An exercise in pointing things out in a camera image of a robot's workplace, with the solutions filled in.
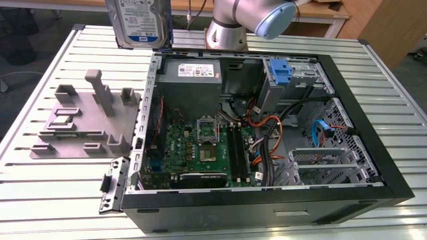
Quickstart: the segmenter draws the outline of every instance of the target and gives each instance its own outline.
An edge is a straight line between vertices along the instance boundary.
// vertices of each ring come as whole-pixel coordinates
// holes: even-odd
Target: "hard drive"
[[[120,48],[172,47],[169,0],[105,0],[105,4]]]

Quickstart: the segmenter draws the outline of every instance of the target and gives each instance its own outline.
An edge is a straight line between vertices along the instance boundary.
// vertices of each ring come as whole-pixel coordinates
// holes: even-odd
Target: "sticker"
[[[136,42],[156,41],[156,15],[149,10],[153,0],[119,0],[119,3],[127,36]]]
[[[257,114],[260,114],[260,111],[261,111],[261,110],[259,109],[257,106],[253,106],[253,107],[252,107],[252,110],[253,110]]]
[[[260,173],[259,171],[257,172],[255,172],[255,179],[257,179],[257,180],[263,180],[263,173]]]
[[[213,78],[213,64],[180,64],[177,66],[177,76]]]

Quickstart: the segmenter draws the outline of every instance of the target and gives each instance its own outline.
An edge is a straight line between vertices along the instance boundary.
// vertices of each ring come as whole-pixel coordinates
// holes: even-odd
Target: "metal sheet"
[[[201,31],[175,31],[176,47],[203,48],[203,39]],[[356,40],[285,36],[275,39],[272,44],[252,34],[248,35],[249,50],[332,55],[335,63],[345,70],[341,74],[351,90],[356,92],[356,99],[412,187],[413,199],[396,207],[373,210],[339,225],[176,232],[163,235],[144,235],[123,214],[97,215],[101,196],[99,184],[111,160],[30,159],[29,150],[25,149],[28,143],[37,138],[34,134],[42,129],[45,115],[56,103],[56,86],[72,82],[79,91],[92,91],[83,78],[85,65],[88,69],[104,69],[103,79],[112,92],[121,87],[133,86],[143,93],[144,87],[135,86],[135,83],[147,77],[144,66],[149,62],[152,51],[117,49],[111,27],[85,26],[83,31],[72,31],[0,143],[4,166],[0,169],[1,239],[220,237],[359,240],[367,236],[372,239],[423,239],[427,235],[427,127],[425,119],[415,112],[413,103],[384,74],[384,69],[376,69],[377,60],[373,60]],[[123,72],[115,66],[116,63],[123,64]]]

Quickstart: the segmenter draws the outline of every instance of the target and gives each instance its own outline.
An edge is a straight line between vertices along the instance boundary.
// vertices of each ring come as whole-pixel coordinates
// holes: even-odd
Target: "motherboard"
[[[143,181],[145,189],[173,189],[172,182],[181,176],[221,178],[225,188],[259,185],[247,153],[252,128],[224,124],[215,124],[212,128],[208,124],[197,124],[167,126],[164,157],[149,159],[151,173],[144,175]]]

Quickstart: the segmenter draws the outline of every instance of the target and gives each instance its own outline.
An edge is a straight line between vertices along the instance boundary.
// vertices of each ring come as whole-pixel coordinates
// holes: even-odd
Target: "power supply label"
[[[177,66],[177,76],[213,78],[213,64],[180,64]]]

